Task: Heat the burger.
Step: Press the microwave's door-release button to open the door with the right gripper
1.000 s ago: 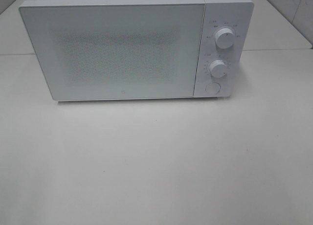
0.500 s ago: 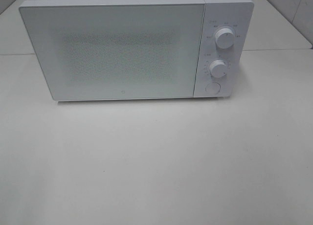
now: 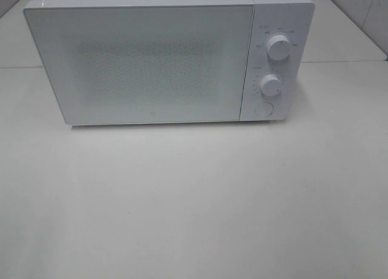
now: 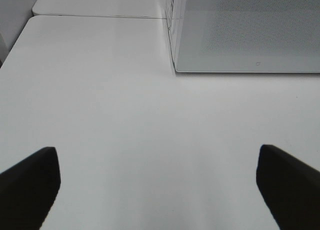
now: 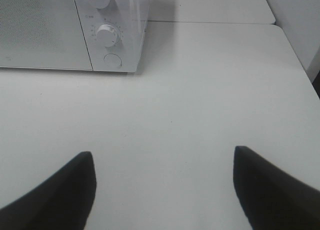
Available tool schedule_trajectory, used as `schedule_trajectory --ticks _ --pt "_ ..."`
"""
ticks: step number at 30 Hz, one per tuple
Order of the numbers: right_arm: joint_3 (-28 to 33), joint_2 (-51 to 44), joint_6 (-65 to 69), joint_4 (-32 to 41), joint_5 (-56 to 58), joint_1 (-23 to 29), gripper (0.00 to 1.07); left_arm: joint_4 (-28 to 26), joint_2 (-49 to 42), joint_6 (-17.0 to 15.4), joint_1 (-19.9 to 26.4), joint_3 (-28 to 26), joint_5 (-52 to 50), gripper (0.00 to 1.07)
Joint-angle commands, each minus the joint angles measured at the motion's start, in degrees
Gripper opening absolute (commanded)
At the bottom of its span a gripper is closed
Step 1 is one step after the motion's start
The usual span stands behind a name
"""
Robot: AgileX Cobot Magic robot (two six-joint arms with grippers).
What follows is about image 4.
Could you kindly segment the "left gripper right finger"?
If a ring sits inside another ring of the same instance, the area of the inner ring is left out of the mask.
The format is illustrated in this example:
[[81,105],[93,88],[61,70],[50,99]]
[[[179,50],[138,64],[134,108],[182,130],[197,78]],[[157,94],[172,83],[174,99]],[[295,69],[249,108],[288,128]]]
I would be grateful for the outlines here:
[[260,147],[256,184],[281,230],[320,228],[320,172],[284,150]]

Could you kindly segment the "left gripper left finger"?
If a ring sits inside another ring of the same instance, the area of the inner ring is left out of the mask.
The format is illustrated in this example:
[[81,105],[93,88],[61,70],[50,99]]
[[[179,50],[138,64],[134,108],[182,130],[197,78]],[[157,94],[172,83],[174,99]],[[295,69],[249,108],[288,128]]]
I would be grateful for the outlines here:
[[61,186],[55,147],[44,147],[0,174],[0,228],[39,230]]

